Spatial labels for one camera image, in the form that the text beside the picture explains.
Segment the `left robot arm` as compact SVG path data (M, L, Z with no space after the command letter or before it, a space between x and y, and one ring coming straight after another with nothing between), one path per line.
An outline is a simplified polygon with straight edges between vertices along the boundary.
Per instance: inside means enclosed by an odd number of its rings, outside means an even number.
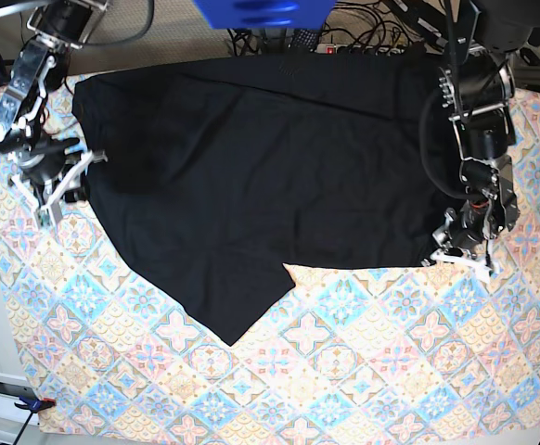
M484 8L462 1L457 13L446 12L448 63L440 70L438 87L430 94L419 121L419 153L428 178L447 196L462 201L449 208L432 237L434 259L472 260L480 244L491 246L520 217L514 191L512 160L516 143L509 111L515 83L507 51L479 37L485 25ZM428 121L434 105L448 111L459 156L456 190L437 176L428 154Z

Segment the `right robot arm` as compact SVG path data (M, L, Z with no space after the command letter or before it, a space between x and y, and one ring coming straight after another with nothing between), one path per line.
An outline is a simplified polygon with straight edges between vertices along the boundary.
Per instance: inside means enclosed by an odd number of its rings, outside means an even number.
M107 1L44 1L27 22L33 37L22 47L0 98L0 154L10 155L40 205L86 201L86 168L73 168L82 155L72 153L77 137L58 139L44 129L48 96L68 75L71 52L81 49L102 20Z

